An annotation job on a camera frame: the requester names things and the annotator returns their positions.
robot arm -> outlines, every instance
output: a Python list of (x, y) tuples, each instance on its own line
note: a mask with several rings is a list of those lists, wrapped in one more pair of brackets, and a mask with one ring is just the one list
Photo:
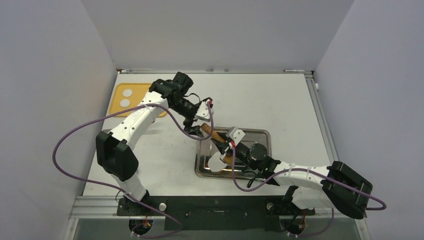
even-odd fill
[(173, 80), (156, 80), (139, 104), (145, 105), (144, 108), (133, 111), (110, 132), (101, 131), (96, 137), (97, 163), (138, 200), (148, 197), (149, 192), (137, 176), (139, 161), (133, 149), (150, 124), (164, 111), (160, 106), (185, 117), (184, 130), (188, 134), (203, 137), (200, 126), (193, 126), (193, 123), (199, 119), (210, 121), (207, 101), (211, 99), (206, 98), (197, 104), (185, 99), (192, 85), (193, 80), (181, 72)]
[(371, 183), (343, 162), (335, 161), (331, 166), (301, 166), (287, 163), (268, 156), (268, 151), (262, 144), (255, 143), (247, 147), (241, 143), (244, 136), (241, 129), (232, 127), (226, 134), (218, 134), (225, 142), (216, 139), (212, 141), (220, 153), (223, 156), (232, 155), (230, 146), (234, 146), (235, 157), (248, 168), (257, 171), (260, 178), (267, 179), (275, 173), (284, 171), (275, 175), (267, 184), (291, 186), (284, 198), (289, 199), (298, 208), (297, 210), (336, 208), (354, 219), (362, 219), (365, 216), (369, 200), (367, 197), (312, 174), (312, 172), (318, 173), (370, 194), (373, 189)]

screw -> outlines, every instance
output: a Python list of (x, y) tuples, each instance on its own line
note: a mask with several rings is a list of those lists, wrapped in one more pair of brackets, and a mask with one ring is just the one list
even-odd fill
[(266, 204), (266, 209), (268, 209), (268, 210), (271, 210), (273, 207), (274, 207), (274, 203), (272, 203), (272, 202), (268, 202)]
[(165, 209), (167, 209), (167, 205), (163, 202), (160, 203), (159, 204), (159, 210), (163, 212), (163, 211), (165, 211)]

stainless steel tray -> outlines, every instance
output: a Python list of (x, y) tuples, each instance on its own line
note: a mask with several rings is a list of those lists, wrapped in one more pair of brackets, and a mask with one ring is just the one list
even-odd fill
[[(215, 127), (214, 130), (218, 133), (228, 132), (229, 127)], [(249, 129), (249, 128), (240, 128), (244, 131), (245, 136), (241, 141), (247, 147), (252, 146), (253, 144), (259, 143), (263, 144), (266, 149), (268, 149), (268, 155), (272, 157), (271, 152), (271, 136), (270, 133), (262, 129)], [(214, 153), (218, 152), (215, 144), (210, 140), (199, 141), (197, 143), (197, 152), (196, 159), (194, 164), (194, 172), (199, 177), (211, 177), (211, 178), (231, 178), (231, 166), (228, 165), (220, 172), (212, 172), (209, 170), (208, 161)], [(242, 172), (245, 169), (240, 161), (236, 159), (234, 171), (237, 179), (251, 179), (254, 174), (250, 172)]]

white circle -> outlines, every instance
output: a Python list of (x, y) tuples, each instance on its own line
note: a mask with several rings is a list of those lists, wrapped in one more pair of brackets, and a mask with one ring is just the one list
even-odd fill
[(162, 212), (165, 211), (165, 209), (167, 209), (167, 205), (163, 202), (161, 202), (159, 204), (159, 210), (161, 210)]
[(212, 173), (219, 173), (227, 167), (227, 164), (221, 161), (218, 157), (211, 157), (207, 162), (207, 166)]
[(130, 105), (130, 100), (123, 99), (122, 101), (120, 101), (119, 104), (120, 104), (121, 107), (126, 108), (126, 107), (128, 107)]
[(131, 90), (131, 89), (125, 89), (125, 90), (122, 92), (122, 95), (123, 95), (124, 97), (126, 97), (126, 98), (131, 97), (131, 95), (133, 95), (133, 90)]

metal frame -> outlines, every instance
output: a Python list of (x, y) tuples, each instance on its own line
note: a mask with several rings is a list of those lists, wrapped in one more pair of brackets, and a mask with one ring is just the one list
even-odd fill
[[(322, 138), (324, 140), (325, 148), (328, 154), (330, 163), (338, 161), (336, 148), (333, 142), (333, 138), (330, 133), (326, 117), (323, 112), (323, 108), (318, 96), (316, 83), (313, 78), (312, 71), (304, 72), (282, 72), (281, 70), (275, 71), (229, 71), (224, 70), (188, 70), (184, 71), (187, 74), (304, 74), (306, 79), (306, 85), (309, 90), (309, 94), (312, 100), (313, 108), (315, 109), (316, 118), (318, 120), (319, 127), (321, 129)], [(119, 74), (165, 74), (175, 73), (170, 70), (153, 70), (153, 69), (121, 69), (118, 70)], [(64, 238), (65, 240), (72, 240), (78, 225), (78, 219), (142, 219), (145, 216), (117, 216), (116, 215), (117, 202), (113, 196), (77, 196), (72, 206), (71, 213), (69, 215), (69, 221), (66, 226)], [(330, 218), (331, 211), (329, 209), (318, 209), (316, 210), (315, 216), (311, 218)], [(347, 218), (347, 216), (335, 211), (335, 218)], [(165, 219), (164, 216), (148, 216), (148, 219)], [(370, 240), (370, 233), (368, 231), (367, 223), (365, 219), (355, 220), (356, 226), (359, 232), (361, 240)]]

